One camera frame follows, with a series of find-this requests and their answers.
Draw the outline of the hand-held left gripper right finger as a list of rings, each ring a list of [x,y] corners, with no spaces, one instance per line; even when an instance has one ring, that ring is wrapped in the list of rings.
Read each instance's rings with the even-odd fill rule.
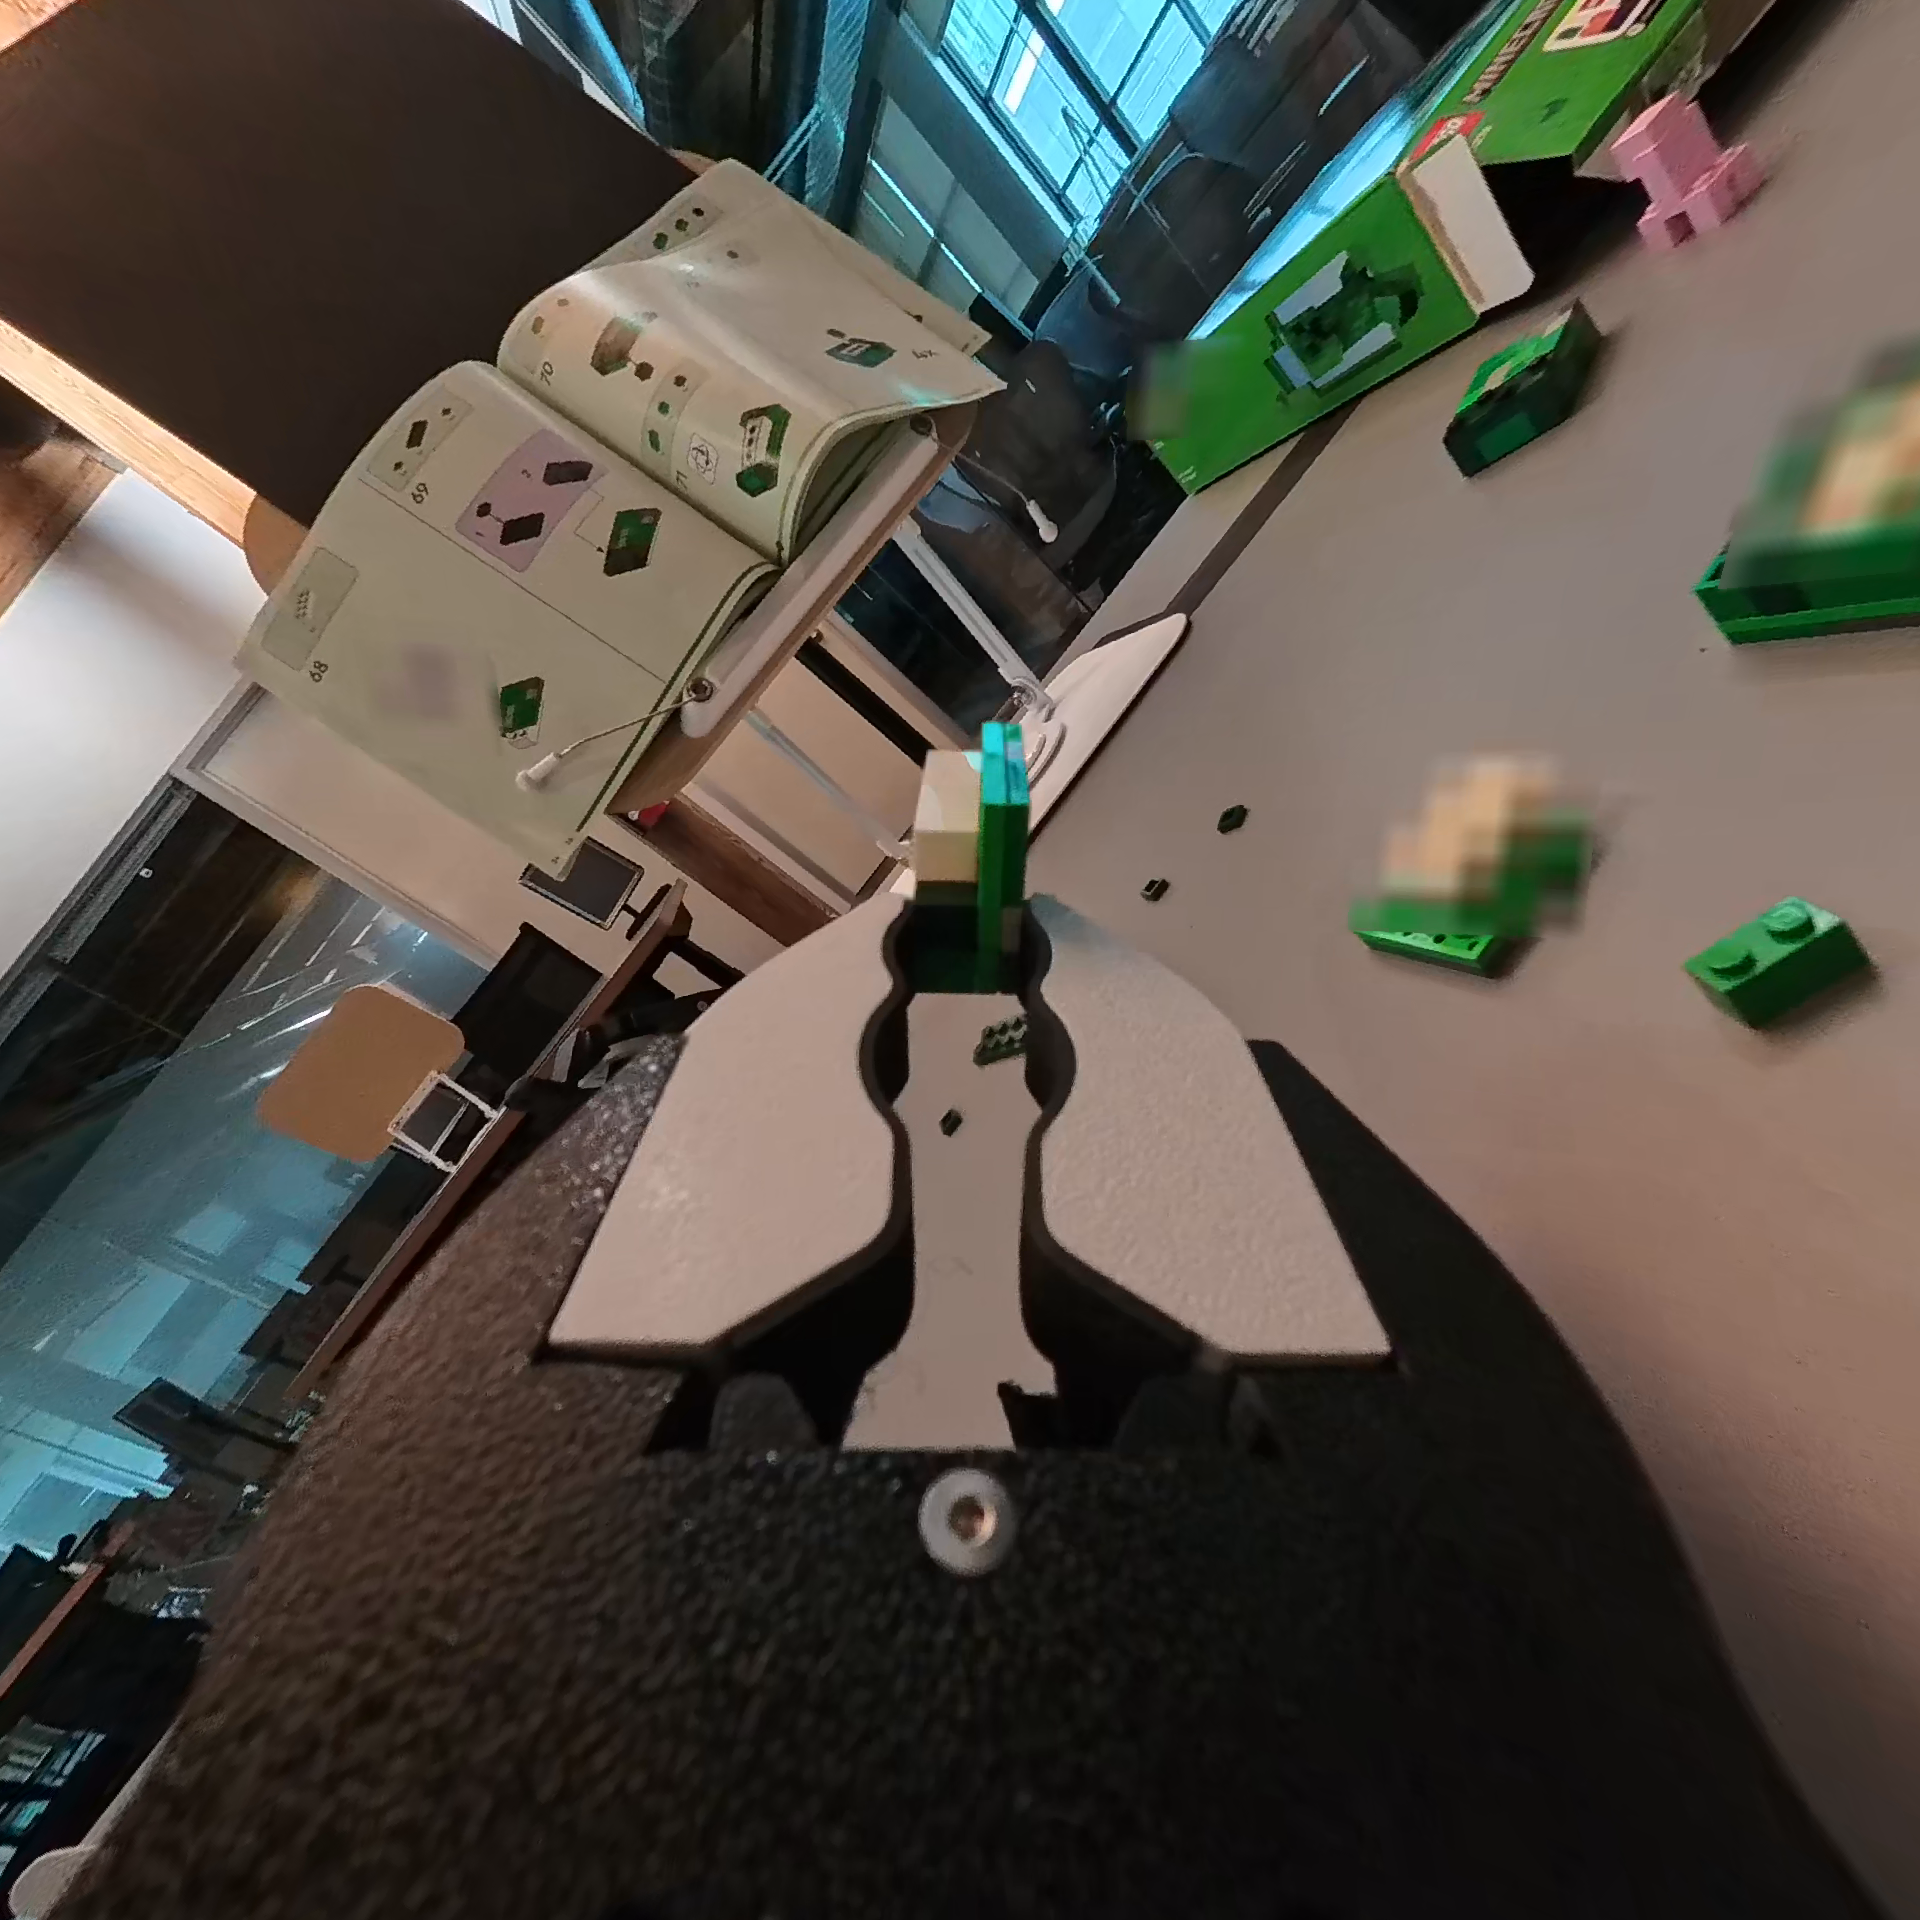
[[[1220,1428],[1264,1369],[1390,1361],[1383,1312],[1243,1032],[1059,895],[1024,905],[1030,1442]]]

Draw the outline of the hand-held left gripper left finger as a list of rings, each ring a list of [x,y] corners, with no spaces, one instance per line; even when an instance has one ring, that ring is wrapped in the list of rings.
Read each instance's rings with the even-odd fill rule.
[[[874,1369],[904,1345],[904,917],[880,893],[689,1022],[547,1325],[559,1356],[769,1369],[794,1345]]]

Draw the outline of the green lego assembly white brick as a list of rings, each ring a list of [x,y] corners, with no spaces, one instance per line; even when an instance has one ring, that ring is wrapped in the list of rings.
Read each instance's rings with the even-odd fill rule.
[[[975,752],[931,752],[913,814],[904,975],[918,991],[1012,991],[1024,982],[1030,868],[1024,732],[984,719]]]

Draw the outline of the bright green lego brick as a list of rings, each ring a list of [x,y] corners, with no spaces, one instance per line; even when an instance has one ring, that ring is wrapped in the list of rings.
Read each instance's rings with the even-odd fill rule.
[[[1809,895],[1786,895],[1682,964],[1745,1028],[1774,1028],[1877,964],[1857,929]]]

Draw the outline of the scattered dark green lego pieces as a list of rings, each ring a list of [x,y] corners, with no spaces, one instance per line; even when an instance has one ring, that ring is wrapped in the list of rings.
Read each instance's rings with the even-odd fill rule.
[[[1224,837],[1224,833],[1240,833],[1243,822],[1249,822],[1249,806],[1224,806],[1214,833]],[[1166,876],[1142,880],[1142,902],[1158,902],[1166,893],[1170,893]]]

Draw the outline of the open lego instruction booklet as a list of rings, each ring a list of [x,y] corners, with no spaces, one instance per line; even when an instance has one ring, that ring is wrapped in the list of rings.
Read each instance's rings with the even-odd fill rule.
[[[243,639],[283,708],[565,874],[1004,392],[989,329],[742,162],[520,307],[346,465]]]

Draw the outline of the pink lego pig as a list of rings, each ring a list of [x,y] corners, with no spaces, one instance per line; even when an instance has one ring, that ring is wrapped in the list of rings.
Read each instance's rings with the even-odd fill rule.
[[[1650,251],[1673,251],[1697,234],[1721,229],[1764,187],[1757,157],[1745,142],[1720,145],[1708,116],[1687,96],[1655,99],[1612,138],[1606,157],[1620,177],[1638,182],[1650,199],[1638,216]]]

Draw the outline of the opened green lego box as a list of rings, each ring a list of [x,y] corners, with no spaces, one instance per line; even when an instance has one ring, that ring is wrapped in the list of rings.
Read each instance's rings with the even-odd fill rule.
[[[1630,119],[1708,72],[1703,0],[1505,6],[1480,50],[1418,119],[1404,162],[1459,138],[1480,173],[1588,169]]]

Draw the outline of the tan rounded board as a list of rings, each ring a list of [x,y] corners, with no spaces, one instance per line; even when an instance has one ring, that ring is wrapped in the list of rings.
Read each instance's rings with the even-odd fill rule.
[[[386,982],[346,990],[260,1088],[256,1117],[346,1164],[395,1144],[415,1093],[463,1057],[463,1032]]]

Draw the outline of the book stand with white base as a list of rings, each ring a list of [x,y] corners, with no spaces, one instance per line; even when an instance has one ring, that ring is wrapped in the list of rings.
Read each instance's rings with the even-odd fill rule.
[[[852,800],[852,792],[841,792],[785,732],[760,714],[768,687],[805,639],[825,633],[831,603],[856,584],[880,546],[907,557],[907,565],[937,590],[937,598],[964,621],[964,631],[1007,687],[1012,711],[1030,732],[1034,833],[1052,819],[1106,739],[1189,639],[1189,617],[1170,610],[1079,648],[1052,673],[1052,679],[1038,679],[1019,662],[975,590],[964,590],[950,565],[937,558],[937,550],[913,523],[920,494],[975,437],[975,417],[978,404],[950,404],[937,414],[913,414],[913,425],[891,429],[877,465],[841,497],[825,528],[805,541],[768,598],[737,623],[737,633],[721,639],[699,673],[713,690],[667,719],[667,732],[635,756],[593,819],[593,833],[622,833],[627,851],[649,848],[684,880],[737,905],[782,950],[803,934],[816,934],[825,917],[841,917],[863,893],[816,874],[790,841],[753,819],[746,800],[728,800],[716,779],[699,786],[699,773],[737,727],[753,727],[790,773],[803,773],[841,819],[852,819],[852,825],[863,825],[880,868],[904,861],[904,837],[880,825],[863,800]]]

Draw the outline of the dark panel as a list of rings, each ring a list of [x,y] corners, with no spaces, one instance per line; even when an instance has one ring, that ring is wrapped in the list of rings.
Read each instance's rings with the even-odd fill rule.
[[[447,0],[95,0],[6,47],[0,315],[311,523],[693,173]]]

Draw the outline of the white frame stand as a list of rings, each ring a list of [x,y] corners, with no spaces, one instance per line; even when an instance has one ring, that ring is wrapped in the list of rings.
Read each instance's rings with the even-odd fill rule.
[[[501,1106],[479,1097],[447,1072],[428,1072],[395,1116],[386,1137],[400,1153],[457,1174],[475,1144],[505,1117]]]

